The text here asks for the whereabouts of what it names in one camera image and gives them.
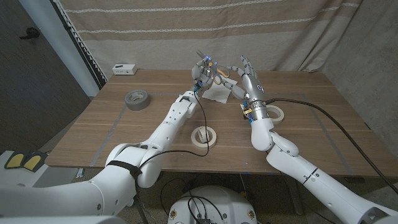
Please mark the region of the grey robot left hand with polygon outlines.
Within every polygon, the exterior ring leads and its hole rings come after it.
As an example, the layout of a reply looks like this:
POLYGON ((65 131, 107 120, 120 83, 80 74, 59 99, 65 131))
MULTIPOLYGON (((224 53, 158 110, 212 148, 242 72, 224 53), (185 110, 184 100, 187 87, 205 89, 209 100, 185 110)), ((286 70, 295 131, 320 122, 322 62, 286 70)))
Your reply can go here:
POLYGON ((202 97, 204 92, 211 88, 213 84, 212 76, 214 74, 211 66, 212 60, 209 56, 204 56, 192 68, 192 78, 194 79, 193 91, 197 93, 198 97, 202 97))

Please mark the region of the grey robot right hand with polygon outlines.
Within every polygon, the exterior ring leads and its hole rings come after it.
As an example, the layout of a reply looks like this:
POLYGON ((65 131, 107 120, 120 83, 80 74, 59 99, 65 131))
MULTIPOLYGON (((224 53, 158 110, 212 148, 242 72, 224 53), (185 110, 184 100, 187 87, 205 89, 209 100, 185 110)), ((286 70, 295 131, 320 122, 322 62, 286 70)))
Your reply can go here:
POLYGON ((236 66, 228 66, 228 69, 238 73, 242 78, 244 89, 226 82, 224 82, 224 86, 230 89, 236 98, 247 101, 248 106, 252 109, 251 116, 254 121, 269 118, 264 104, 264 89, 257 78, 257 72, 251 62, 243 55, 241 56, 241 61, 243 62, 244 70, 236 66))

